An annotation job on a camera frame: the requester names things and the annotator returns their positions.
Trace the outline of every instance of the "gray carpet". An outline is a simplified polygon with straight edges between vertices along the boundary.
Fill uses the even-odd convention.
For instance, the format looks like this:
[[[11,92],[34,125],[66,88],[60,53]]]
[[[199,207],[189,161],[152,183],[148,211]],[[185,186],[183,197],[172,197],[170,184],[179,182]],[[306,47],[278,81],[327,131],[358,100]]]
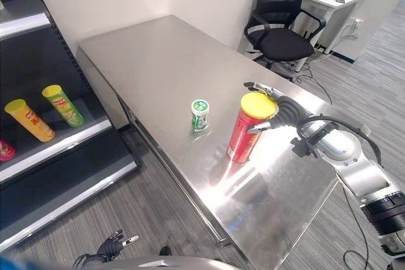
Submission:
[[[380,145],[385,169],[405,181],[405,0],[388,17],[355,64],[334,57],[311,64],[315,77],[332,96],[335,107],[372,130]],[[310,80],[300,86],[324,98]],[[169,245],[175,255],[221,258],[246,268],[233,247],[216,249],[213,239],[192,206],[157,159],[132,131],[124,136],[142,151],[144,166],[88,201],[57,223],[18,246],[29,258],[70,265],[76,256],[95,252],[113,230],[139,234],[140,240],[120,257],[157,254]],[[370,243],[374,269],[385,269],[390,257],[381,252],[376,233],[356,209]],[[359,231],[349,214],[341,187],[333,192],[319,215],[292,250],[283,269],[345,269],[342,254],[347,249],[364,252]],[[362,262],[351,258],[355,269]]]

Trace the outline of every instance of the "metal table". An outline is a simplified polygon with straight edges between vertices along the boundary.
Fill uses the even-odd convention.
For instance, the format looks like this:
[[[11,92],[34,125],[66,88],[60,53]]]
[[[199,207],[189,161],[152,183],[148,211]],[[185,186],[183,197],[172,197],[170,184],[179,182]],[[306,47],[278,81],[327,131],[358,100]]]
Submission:
[[[281,265],[332,191],[335,171],[312,156],[297,157],[290,127],[264,132],[248,163],[230,162],[225,152],[248,92],[243,83],[275,87],[313,113],[342,115],[175,16],[92,37],[80,47],[213,225],[255,268]],[[198,134],[191,129],[195,99],[210,104],[209,126]]]

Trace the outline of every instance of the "pringles can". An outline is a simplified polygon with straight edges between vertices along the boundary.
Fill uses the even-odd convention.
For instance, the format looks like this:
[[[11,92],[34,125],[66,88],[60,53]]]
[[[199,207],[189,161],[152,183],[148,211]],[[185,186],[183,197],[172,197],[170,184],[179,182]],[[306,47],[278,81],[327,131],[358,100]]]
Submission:
[[[249,160],[260,133],[250,134],[247,133],[247,129],[268,120],[276,113],[276,110],[276,104],[262,93],[251,92],[242,97],[227,150],[232,161],[244,163]]]
[[[55,131],[44,123],[41,117],[28,107],[23,99],[9,102],[4,110],[41,142],[47,142],[54,138]]]
[[[46,97],[70,126],[80,126],[84,122],[82,115],[80,115],[73,103],[62,91],[60,85],[46,87],[42,90],[42,95]]]

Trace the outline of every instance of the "shelf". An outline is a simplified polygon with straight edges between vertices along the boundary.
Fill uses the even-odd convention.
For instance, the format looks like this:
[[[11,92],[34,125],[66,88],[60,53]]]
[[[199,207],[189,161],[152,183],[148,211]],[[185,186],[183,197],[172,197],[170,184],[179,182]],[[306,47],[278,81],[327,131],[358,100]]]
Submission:
[[[50,27],[47,9],[41,0],[12,0],[0,11],[0,40]]]
[[[1,189],[0,252],[114,183],[137,165],[111,130]]]
[[[2,126],[2,138],[5,141],[8,138],[14,139],[10,140],[10,144],[16,149],[16,156],[0,163],[0,183],[112,127],[94,95],[77,99],[73,103],[84,118],[84,124],[79,127],[70,127],[54,109],[40,115],[56,132],[55,137],[48,142],[40,142],[16,121],[12,126]]]

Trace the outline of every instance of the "green pringles can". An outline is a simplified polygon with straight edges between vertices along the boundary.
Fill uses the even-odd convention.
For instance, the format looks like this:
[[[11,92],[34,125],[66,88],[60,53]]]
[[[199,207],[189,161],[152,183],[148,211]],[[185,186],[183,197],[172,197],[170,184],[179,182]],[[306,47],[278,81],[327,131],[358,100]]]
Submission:
[[[197,99],[191,103],[192,120],[194,131],[201,131],[208,126],[207,115],[209,104],[204,99]]]
[[[42,90],[42,95],[46,97],[70,126],[80,126],[84,122],[82,115],[63,92],[60,85],[50,85],[46,87]]]

